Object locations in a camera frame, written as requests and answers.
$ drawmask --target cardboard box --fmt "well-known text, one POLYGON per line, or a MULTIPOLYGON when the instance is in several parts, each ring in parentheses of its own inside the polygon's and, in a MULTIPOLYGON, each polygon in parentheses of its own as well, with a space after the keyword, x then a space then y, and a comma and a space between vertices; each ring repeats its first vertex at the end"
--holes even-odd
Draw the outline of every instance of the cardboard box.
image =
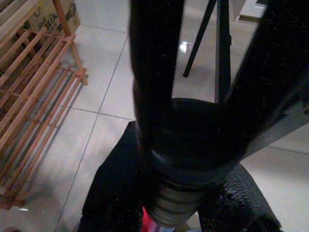
MULTIPOLYGON (((69 28, 74 33, 80 25, 80 20, 76 10, 74 0, 60 0, 63 11, 66 15, 69 28)), ((39 31, 46 26, 49 33, 53 33, 56 29, 62 31, 62 26, 58 19, 56 9, 52 0, 45 1, 25 23, 26 28, 33 31, 39 31)))

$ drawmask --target black fabric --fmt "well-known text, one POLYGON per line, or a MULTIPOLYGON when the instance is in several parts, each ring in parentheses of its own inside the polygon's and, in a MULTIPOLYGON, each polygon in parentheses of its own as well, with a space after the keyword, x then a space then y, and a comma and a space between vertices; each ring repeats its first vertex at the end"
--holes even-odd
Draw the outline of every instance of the black fabric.
MULTIPOLYGON (((79 232, 138 232, 145 181, 137 169, 135 123, 130 122, 98 168, 83 207, 79 232)), ((227 176, 219 198, 199 209, 204 231, 279 231, 263 194, 240 164, 227 176)))

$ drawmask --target tile floor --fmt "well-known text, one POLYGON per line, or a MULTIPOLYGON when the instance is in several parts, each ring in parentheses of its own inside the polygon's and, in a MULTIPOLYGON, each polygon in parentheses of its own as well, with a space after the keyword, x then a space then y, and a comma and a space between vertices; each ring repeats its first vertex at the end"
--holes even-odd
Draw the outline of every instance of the tile floor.
MULTIPOLYGON (((79 91, 68 108, 40 167, 29 179, 31 190, 25 191, 28 203, 24 208, 0 210, 0 231, 12 226, 22 232, 76 231, 95 171, 127 123, 135 118, 127 34, 128 1, 75 2, 82 24, 76 32, 76 44, 88 68, 89 86, 79 91)), ((190 77, 182 77, 206 4, 203 0, 186 3, 174 97, 214 100, 215 12, 190 77)), ((232 15, 230 19, 234 78, 256 25, 236 23, 232 15)), ((70 61, 69 54, 65 60, 70 61)), ((306 125, 242 162, 286 232, 309 231, 308 141, 309 126, 306 125)), ((196 214, 188 225, 198 226, 196 214)))

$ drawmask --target wooden shoe rack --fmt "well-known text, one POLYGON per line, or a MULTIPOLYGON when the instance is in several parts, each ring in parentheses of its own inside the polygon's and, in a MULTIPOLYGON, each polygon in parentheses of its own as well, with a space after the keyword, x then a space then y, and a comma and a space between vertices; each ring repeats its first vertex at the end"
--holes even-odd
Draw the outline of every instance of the wooden shoe rack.
POLYGON ((44 0, 14 0, 15 11, 0 26, 0 49, 18 39, 0 57, 0 208, 22 206, 21 191, 36 167, 44 147, 80 83, 87 85, 82 66, 59 0, 53 0, 64 35, 21 29, 44 0), (77 70, 64 66, 71 49, 77 70), (16 58, 12 55, 20 50, 16 58))

